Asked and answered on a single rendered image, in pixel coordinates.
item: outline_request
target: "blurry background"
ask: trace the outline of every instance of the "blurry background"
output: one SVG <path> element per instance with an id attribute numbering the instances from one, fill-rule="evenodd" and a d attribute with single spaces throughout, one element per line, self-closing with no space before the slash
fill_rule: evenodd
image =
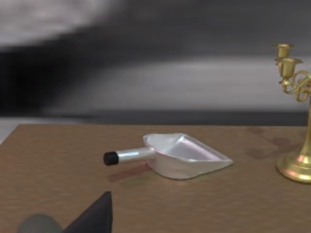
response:
<path id="1" fill-rule="evenodd" d="M 292 55 L 309 70 L 310 7 L 306 0 L 116 1 L 87 26 L 4 50 L 1 115 L 305 125 L 307 103 L 282 93 L 271 44 L 295 44 Z"/>

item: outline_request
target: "round gold base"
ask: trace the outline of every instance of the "round gold base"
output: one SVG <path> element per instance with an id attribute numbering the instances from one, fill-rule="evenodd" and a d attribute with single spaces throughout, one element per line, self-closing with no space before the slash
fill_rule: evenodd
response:
<path id="1" fill-rule="evenodd" d="M 279 158 L 276 169 L 292 181 L 311 184 L 311 166 L 298 162 L 296 158 L 297 154 Z"/>

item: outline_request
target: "scoop handle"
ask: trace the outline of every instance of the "scoop handle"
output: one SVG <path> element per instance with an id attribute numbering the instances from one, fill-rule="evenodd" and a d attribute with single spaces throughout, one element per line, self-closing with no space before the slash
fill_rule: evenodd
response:
<path id="1" fill-rule="evenodd" d="M 155 150 L 150 147 L 110 151 L 104 154 L 104 164 L 106 166 L 117 165 L 119 163 L 133 162 L 138 160 L 153 159 Z"/>

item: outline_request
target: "gray round object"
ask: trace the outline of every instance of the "gray round object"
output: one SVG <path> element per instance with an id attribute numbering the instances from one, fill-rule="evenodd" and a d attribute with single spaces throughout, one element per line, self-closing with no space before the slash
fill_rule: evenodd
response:
<path id="1" fill-rule="evenodd" d="M 25 45 L 87 26 L 107 15 L 113 5 L 114 0 L 0 0 L 0 47 Z"/>
<path id="2" fill-rule="evenodd" d="M 61 226 L 50 216 L 33 215 L 24 220 L 17 233 L 62 233 Z"/>

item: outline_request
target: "scoop pan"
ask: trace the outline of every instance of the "scoop pan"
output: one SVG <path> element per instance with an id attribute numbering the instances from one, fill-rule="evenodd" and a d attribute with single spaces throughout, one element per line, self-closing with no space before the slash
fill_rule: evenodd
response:
<path id="1" fill-rule="evenodd" d="M 233 163 L 228 157 L 184 133 L 152 133 L 145 135 L 143 141 L 144 148 L 105 153 L 105 165 L 145 160 L 159 175 L 183 180 Z"/>

